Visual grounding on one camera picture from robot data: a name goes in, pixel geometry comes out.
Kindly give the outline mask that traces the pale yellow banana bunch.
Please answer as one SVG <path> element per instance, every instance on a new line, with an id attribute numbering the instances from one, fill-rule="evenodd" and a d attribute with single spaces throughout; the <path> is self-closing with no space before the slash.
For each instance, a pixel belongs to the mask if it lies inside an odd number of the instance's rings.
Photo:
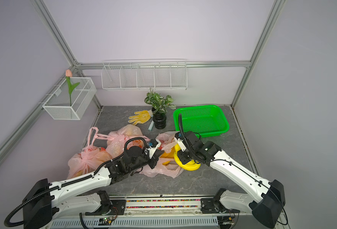
<path id="1" fill-rule="evenodd" d="M 187 171 L 195 171 L 201 167 L 200 163 L 197 163 L 193 159 L 189 158 L 188 153 L 184 152 L 179 144 L 175 145 L 174 150 L 174 160 L 182 169 Z"/>

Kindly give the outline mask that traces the pink strawberry plastic bag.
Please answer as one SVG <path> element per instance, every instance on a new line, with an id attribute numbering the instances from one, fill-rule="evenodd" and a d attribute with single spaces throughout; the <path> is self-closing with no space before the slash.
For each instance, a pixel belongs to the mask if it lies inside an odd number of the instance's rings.
<path id="1" fill-rule="evenodd" d="M 149 165 L 144 166 L 140 174 L 146 175 L 148 177 L 155 177 L 156 175 L 165 175 L 172 178 L 178 177 L 182 172 L 181 168 L 174 159 L 175 145 L 174 136 L 177 131 L 168 131 L 161 134 L 158 134 L 156 137 L 160 141 L 161 146 L 160 150 L 163 150 L 163 155 L 160 156 L 156 166 L 151 169 Z"/>

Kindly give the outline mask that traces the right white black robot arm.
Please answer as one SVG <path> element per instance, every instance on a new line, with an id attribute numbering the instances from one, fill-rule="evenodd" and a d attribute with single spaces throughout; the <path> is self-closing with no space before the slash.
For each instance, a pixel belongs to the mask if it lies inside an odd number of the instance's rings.
<path id="1" fill-rule="evenodd" d="M 221 147 L 208 141 L 203 143 L 197 134 L 183 130 L 182 115 L 178 115 L 179 132 L 175 135 L 176 163 L 187 171 L 195 171 L 205 164 L 232 180 L 250 198 L 246 207 L 263 226 L 273 229 L 285 213 L 284 185 L 278 180 L 269 181 L 251 172 Z"/>

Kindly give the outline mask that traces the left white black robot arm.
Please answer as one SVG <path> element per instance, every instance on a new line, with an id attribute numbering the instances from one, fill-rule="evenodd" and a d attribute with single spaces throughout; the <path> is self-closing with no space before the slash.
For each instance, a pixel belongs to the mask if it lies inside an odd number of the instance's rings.
<path id="1" fill-rule="evenodd" d="M 4 220 L 6 227 L 23 226 L 39 229 L 47 225 L 61 212 L 61 205 L 71 198 L 90 190 L 118 183 L 135 171 L 148 165 L 154 168 L 164 153 L 161 142 L 143 137 L 134 137 L 124 144 L 123 153 L 103 162 L 93 172 L 64 181 L 39 180 Z"/>

